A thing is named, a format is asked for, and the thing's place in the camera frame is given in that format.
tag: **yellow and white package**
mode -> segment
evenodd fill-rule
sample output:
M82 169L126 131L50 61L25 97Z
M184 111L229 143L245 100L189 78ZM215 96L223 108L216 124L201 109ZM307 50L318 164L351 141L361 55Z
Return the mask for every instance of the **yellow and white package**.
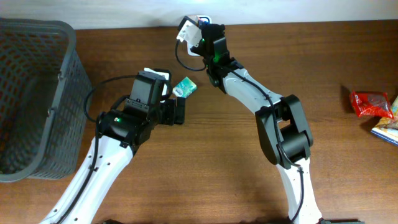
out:
M377 137L398 146L398 98L391 105L391 110L394 114L394 119L381 118L371 132Z

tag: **brown tabletop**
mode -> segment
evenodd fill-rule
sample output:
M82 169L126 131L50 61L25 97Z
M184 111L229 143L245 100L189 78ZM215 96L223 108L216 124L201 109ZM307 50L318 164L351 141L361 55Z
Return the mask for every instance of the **brown tabletop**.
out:
M182 126L157 126L116 179L94 222L251 223L287 216L280 175L259 147L254 116L223 94L205 72L174 57L176 28L78 30L77 51L92 84L144 67L172 71L172 84L190 77ZM231 56L265 87L295 94L314 137L311 176L327 219L398 222L398 147L370 133L377 118L357 118L350 90L398 94L398 22L318 22L227 26ZM186 54L189 66L201 59ZM92 116L131 91L116 81L94 95ZM94 136L87 123L78 167ZM0 184L0 223L37 223L73 176Z

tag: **gray bin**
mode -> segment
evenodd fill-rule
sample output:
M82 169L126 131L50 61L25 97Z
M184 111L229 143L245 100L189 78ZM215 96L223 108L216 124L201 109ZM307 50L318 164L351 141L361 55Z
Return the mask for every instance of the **gray bin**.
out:
M75 47L64 22L0 18L0 182L75 170L91 90Z

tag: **red package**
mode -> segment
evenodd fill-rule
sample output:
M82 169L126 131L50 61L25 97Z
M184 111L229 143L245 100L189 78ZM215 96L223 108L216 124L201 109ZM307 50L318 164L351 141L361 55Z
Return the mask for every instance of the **red package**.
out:
M364 115L373 115L394 119L387 93L355 93L353 91L349 95L349 99L359 118Z

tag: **white wall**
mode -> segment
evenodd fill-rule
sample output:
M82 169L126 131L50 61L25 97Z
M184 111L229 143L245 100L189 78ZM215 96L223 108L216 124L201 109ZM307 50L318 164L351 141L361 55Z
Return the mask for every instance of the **white wall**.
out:
M75 29L176 26L188 14L224 24L398 19L398 0L0 0L1 17Z

